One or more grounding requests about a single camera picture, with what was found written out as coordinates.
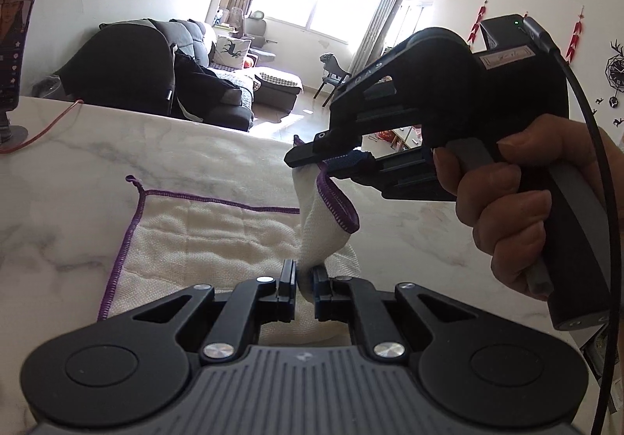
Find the person right hand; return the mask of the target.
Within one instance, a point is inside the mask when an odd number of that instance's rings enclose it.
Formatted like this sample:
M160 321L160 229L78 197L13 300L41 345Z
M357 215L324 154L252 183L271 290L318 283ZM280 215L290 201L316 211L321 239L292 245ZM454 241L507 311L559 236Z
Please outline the person right hand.
M542 115L526 130L498 142L502 162L464 172L457 157L444 147L434 150L438 180L457 197L456 213L473 229L476 247L488 254L496 279L522 295L530 292L526 270L541 255L547 239L545 220L552 196L547 190L520 192L520 168L567 162L582 174L605 201L597 156L587 126L553 115Z

